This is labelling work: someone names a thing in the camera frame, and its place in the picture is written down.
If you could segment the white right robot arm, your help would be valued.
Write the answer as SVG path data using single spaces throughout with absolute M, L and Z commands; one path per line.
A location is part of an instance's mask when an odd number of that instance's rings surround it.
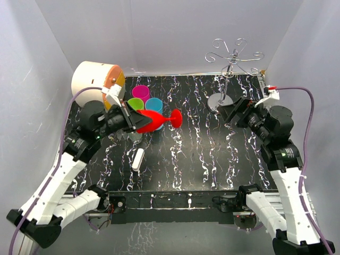
M 303 180 L 300 152 L 290 140 L 294 125 L 292 112 L 283 106 L 265 108 L 245 97 L 219 106 L 223 120 L 238 117 L 237 127 L 249 128 L 261 141 L 261 155 L 276 184 L 283 213 L 280 214 L 257 184 L 243 185 L 237 193 L 237 206 L 252 210 L 272 238 L 275 254 L 334 254 L 335 246 L 321 233 Z

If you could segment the clear champagne flute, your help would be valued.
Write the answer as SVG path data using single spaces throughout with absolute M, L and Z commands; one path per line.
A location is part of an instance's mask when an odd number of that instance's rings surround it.
M 128 138 L 128 134 L 123 130 L 118 130 L 116 132 L 116 137 L 119 140 L 126 140 Z

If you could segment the clear wine glass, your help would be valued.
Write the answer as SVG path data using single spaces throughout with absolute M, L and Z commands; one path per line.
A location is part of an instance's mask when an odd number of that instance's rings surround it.
M 137 132 L 131 132 L 128 134 L 128 138 L 133 144 L 139 144 L 143 139 L 143 135 Z

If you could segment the red wine glass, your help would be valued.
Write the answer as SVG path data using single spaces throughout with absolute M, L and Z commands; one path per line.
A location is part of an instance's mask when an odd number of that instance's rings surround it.
M 137 129 L 138 133 L 147 133 L 157 130 L 165 122 L 170 121 L 172 127 L 180 128 L 183 122 L 182 113 L 178 109 L 174 109 L 170 117 L 163 117 L 162 114 L 154 110 L 137 110 L 137 112 L 143 116 L 151 119 L 151 123 L 144 127 Z

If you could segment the pink wine glass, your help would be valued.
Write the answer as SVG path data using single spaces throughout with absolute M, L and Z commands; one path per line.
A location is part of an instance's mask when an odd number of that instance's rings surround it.
M 138 85 L 132 89 L 132 96 L 146 102 L 150 98 L 149 88 L 145 85 Z

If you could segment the green wine glass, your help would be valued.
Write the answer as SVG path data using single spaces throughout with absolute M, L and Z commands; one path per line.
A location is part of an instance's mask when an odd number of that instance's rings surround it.
M 145 108 L 144 101 L 140 98 L 131 98 L 127 102 L 135 111 L 144 110 Z

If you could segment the blue wine glass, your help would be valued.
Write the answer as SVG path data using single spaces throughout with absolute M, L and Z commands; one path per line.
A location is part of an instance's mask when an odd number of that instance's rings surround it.
M 163 113 L 163 102 L 159 98 L 149 98 L 145 103 L 145 110 Z

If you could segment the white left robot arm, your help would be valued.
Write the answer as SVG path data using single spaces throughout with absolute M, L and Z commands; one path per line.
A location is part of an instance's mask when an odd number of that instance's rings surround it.
M 85 213 L 114 213 L 118 207 L 109 198 L 109 192 L 91 185 L 69 202 L 59 201 L 73 179 L 82 171 L 101 147 L 102 138 L 122 130 L 128 133 L 147 133 L 164 122 L 172 127 L 182 125 L 182 114 L 174 109 L 169 117 L 154 110 L 135 110 L 124 101 L 105 110 L 104 104 L 92 100 L 82 107 L 75 129 L 61 137 L 56 160 L 37 191 L 19 209 L 11 209 L 6 218 L 15 225 L 15 234 L 22 233 L 45 249 L 51 246 L 62 229 Z

